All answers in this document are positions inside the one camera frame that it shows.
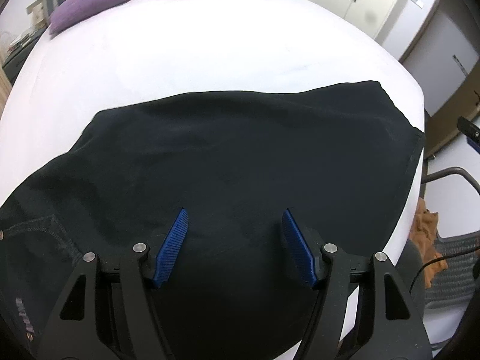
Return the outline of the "black denim pants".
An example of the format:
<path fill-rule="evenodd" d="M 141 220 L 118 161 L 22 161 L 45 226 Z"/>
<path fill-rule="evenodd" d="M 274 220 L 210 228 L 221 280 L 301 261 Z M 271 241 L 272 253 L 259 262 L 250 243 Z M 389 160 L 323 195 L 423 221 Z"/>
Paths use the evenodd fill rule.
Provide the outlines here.
<path fill-rule="evenodd" d="M 316 297 L 284 210 L 369 256 L 395 230 L 424 141 L 375 81 L 100 111 L 1 207 L 2 334 L 36 353 L 84 254 L 152 245 L 185 209 L 185 240 L 151 298 L 174 357 L 274 359 L 300 341 Z"/>

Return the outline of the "orange cloth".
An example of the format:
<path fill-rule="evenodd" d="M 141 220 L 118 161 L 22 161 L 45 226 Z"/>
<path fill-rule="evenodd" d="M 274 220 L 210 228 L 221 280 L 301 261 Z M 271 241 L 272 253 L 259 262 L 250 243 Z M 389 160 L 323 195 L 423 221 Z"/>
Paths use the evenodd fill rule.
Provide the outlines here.
<path fill-rule="evenodd" d="M 423 264 L 442 257 L 442 254 L 434 246 L 438 236 L 438 223 L 439 214 L 430 212 L 426 208 L 425 200 L 419 197 L 409 239 L 418 249 Z M 424 276 L 425 288 L 429 289 L 432 286 L 434 277 L 447 269 L 448 263 L 445 260 L 434 262 L 426 267 L 422 274 Z"/>

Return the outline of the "white wardrobe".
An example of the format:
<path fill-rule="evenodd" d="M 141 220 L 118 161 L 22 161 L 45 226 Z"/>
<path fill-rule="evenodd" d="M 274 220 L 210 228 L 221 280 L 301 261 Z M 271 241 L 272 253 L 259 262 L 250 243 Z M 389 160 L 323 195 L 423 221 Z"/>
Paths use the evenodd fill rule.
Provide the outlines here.
<path fill-rule="evenodd" d="M 309 0 L 366 33 L 415 78 L 437 114 L 479 62 L 468 0 Z"/>

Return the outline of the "dark nightstand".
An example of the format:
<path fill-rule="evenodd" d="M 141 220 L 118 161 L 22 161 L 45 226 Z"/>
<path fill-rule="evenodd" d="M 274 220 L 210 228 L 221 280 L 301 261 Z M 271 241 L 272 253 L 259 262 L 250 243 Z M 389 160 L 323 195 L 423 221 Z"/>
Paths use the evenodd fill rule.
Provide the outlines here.
<path fill-rule="evenodd" d="M 7 79 L 13 85 L 20 74 L 20 70 L 26 59 L 29 57 L 29 54 L 32 52 L 33 47 L 39 41 L 41 35 L 45 30 L 38 30 L 26 41 L 23 41 L 19 47 L 17 47 L 8 57 L 7 61 L 2 65 L 3 71 L 5 72 Z"/>

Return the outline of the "purple pillow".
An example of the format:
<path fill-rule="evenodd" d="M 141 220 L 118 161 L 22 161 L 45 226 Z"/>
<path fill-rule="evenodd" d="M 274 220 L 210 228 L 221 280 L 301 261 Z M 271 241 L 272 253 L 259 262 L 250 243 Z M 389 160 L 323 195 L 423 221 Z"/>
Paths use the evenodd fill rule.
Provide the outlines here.
<path fill-rule="evenodd" d="M 130 0 L 65 0 L 49 17 L 49 34 L 56 36 L 75 24 Z"/>

